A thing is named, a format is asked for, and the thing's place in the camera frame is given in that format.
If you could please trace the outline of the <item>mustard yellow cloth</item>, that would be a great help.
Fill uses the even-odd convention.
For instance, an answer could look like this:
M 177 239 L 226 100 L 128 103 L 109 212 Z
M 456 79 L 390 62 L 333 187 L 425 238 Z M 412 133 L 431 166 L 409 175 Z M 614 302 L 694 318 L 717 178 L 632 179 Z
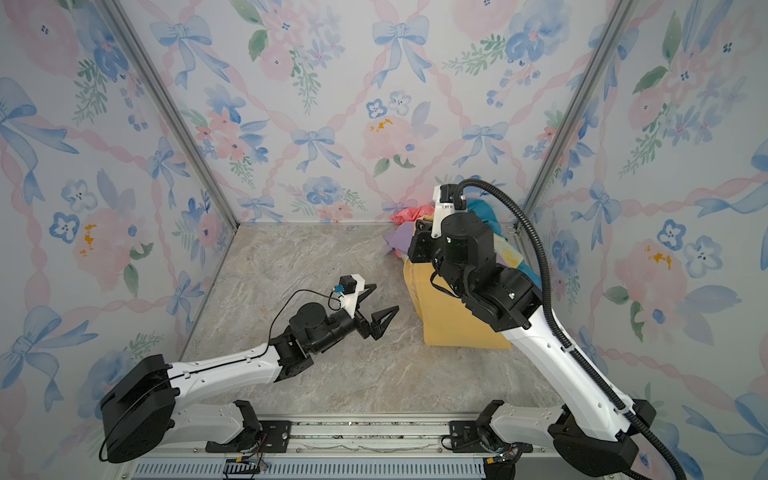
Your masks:
M 422 321 L 424 341 L 434 347 L 466 347 L 509 350 L 511 343 L 486 323 L 475 318 L 460 299 L 436 289 L 431 281 L 433 267 L 427 263 L 404 262 L 405 285 L 415 311 Z

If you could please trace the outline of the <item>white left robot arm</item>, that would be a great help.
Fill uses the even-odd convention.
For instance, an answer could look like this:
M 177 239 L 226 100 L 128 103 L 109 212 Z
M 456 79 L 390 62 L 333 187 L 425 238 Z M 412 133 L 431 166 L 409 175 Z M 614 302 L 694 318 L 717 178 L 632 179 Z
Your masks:
M 205 442 L 209 453 L 256 450 L 265 434 L 251 403 L 209 405 L 207 399 L 293 378 L 353 332 L 380 339 L 399 309 L 365 317 L 360 304 L 375 289 L 359 275 L 343 276 L 330 296 L 337 309 L 306 303 L 281 334 L 241 352 L 174 363 L 160 354 L 144 358 L 99 403 L 105 434 L 100 461 L 126 463 L 160 445 L 194 441 Z

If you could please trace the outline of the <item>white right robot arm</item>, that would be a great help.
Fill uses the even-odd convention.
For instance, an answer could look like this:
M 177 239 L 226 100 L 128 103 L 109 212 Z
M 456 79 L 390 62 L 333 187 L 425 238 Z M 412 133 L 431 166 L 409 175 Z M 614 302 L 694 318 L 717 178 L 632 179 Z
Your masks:
M 497 260 L 496 235 L 474 212 L 441 203 L 414 226 L 404 276 L 431 346 L 498 349 L 508 341 L 525 354 L 564 404 L 523 408 L 494 400 L 475 422 L 470 446 L 514 463 L 533 447 L 554 449 L 589 477 L 621 473 L 633 464 L 655 409 L 615 390 L 562 329 L 544 289 L 523 271 Z

